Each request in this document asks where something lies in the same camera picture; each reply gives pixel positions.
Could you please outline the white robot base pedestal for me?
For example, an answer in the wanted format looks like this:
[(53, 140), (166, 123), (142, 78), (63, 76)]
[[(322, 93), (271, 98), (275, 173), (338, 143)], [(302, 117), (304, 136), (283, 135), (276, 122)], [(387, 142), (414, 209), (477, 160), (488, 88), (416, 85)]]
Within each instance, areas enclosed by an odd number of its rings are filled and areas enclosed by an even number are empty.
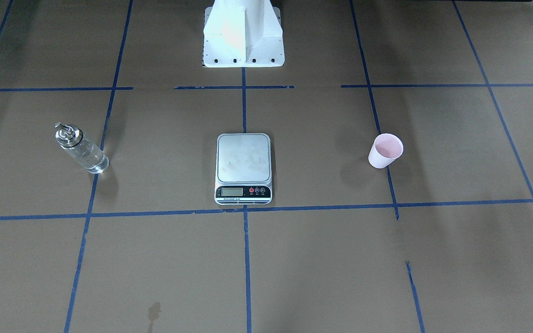
[(284, 66), (280, 9), (270, 0), (216, 0), (205, 9), (203, 65), (207, 68)]

